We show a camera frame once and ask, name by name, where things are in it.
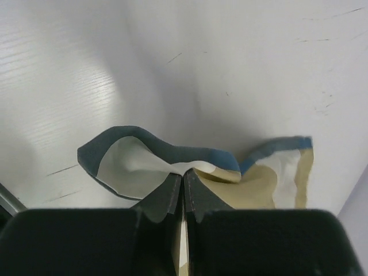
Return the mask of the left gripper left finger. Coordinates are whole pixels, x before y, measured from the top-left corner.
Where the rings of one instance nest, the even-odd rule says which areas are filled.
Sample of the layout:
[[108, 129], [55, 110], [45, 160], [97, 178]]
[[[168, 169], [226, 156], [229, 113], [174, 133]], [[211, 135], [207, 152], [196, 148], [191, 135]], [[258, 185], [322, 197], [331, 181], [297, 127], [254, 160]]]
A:
[[177, 275], [180, 176], [131, 208], [29, 209], [1, 233], [2, 275]]

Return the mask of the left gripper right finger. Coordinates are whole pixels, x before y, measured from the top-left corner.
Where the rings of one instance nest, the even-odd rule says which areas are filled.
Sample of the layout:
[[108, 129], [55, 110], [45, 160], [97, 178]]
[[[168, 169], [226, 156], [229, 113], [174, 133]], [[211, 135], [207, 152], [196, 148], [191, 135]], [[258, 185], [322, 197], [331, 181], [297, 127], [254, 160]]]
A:
[[237, 210], [183, 177], [190, 275], [361, 275], [340, 221], [316, 209]]

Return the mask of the blue tan white checked pillowcase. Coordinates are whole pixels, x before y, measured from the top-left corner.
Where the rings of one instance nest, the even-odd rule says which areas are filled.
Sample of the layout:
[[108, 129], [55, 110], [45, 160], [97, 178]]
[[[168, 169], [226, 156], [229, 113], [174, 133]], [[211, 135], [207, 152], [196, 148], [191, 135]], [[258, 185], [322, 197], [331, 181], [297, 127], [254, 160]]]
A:
[[235, 209], [304, 208], [313, 166], [310, 137], [273, 139], [242, 162], [227, 151], [169, 144], [138, 126], [114, 126], [77, 150], [79, 164], [112, 193], [142, 200], [170, 174], [193, 171]]

